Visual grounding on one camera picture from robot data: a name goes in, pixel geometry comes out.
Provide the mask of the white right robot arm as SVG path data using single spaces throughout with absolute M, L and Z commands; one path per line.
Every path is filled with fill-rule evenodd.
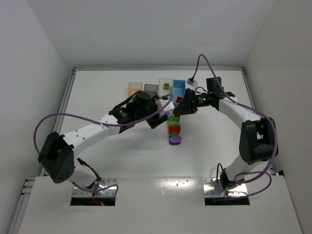
M 206 84 L 207 91 L 204 93 L 197 94 L 192 89 L 186 89 L 173 113 L 190 115 L 196 113 L 199 107 L 212 106 L 239 128 L 239 156 L 220 175 L 220 186 L 227 189 L 244 183 L 245 176 L 262 162 L 272 164 L 278 154 L 275 121 L 240 104 L 233 93 L 224 91 L 220 77 L 208 78 Z

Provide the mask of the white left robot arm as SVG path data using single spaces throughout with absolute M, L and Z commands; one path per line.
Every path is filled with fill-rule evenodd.
M 107 189 L 99 174 L 79 155 L 94 144 L 146 121 L 151 129 L 168 120 L 174 109 L 173 95 L 151 97 L 137 91 L 116 105 L 99 120 L 89 119 L 89 124 L 72 132 L 50 133 L 39 153 L 38 161 L 55 184 L 69 181 L 87 192 Z

